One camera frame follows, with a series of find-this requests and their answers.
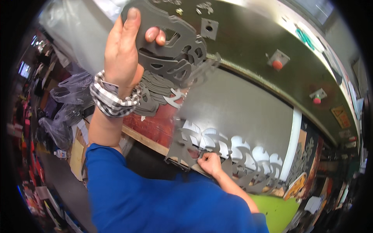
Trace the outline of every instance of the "green mat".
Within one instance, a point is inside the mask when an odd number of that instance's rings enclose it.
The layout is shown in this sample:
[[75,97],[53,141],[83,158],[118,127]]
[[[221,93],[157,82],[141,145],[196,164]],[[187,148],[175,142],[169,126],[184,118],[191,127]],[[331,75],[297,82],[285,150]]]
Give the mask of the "green mat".
[[249,196],[257,204],[261,213],[266,215],[267,226],[270,233],[281,233],[293,219],[299,204],[295,198],[284,201],[274,196],[252,195]]

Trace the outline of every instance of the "yellow label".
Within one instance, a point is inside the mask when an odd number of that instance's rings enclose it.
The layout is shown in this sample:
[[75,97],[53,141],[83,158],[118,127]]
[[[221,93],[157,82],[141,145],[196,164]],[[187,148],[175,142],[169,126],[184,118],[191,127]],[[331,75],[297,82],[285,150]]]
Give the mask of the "yellow label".
[[332,108],[332,113],[334,117],[337,119],[339,125],[342,129],[348,128],[351,126],[350,120],[348,119],[346,109],[343,105]]

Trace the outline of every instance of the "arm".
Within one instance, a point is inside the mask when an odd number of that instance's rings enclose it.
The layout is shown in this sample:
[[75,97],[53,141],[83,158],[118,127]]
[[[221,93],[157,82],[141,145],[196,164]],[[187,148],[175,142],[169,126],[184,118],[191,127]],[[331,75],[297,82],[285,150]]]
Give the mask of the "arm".
[[[118,17],[106,42],[105,81],[118,85],[119,97],[122,99],[131,94],[144,72],[144,68],[138,63],[135,44],[140,23],[140,11],[131,8],[128,10],[127,20],[124,24],[122,24],[122,19]],[[155,40],[157,44],[164,45],[166,35],[159,28],[152,27],[146,32],[145,39],[148,42]],[[89,144],[95,143],[112,147],[122,153],[119,146],[122,123],[122,117],[108,117],[96,107],[88,131]]]
[[216,153],[205,153],[197,162],[206,173],[216,179],[222,190],[242,198],[249,206],[251,213],[259,213],[251,197],[222,170],[220,157]]

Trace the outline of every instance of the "forearm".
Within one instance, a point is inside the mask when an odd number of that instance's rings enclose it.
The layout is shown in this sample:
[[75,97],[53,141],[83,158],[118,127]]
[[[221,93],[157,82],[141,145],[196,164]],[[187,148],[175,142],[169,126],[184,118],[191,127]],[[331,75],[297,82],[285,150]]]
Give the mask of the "forearm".
[[96,107],[88,130],[89,144],[112,147],[122,153],[119,146],[122,124],[122,117],[108,117]]
[[241,197],[249,206],[251,213],[259,213],[258,207],[245,191],[243,191],[225,172],[217,173],[214,178],[227,193]]

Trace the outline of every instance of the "blue shirt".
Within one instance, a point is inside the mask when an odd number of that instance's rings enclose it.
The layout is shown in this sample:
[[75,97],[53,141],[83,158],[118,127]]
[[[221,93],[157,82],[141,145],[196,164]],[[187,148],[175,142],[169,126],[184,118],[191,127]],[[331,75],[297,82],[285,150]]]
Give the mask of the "blue shirt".
[[143,178],[117,150],[86,152],[92,221],[99,232],[268,232],[264,214],[200,174],[181,180]]

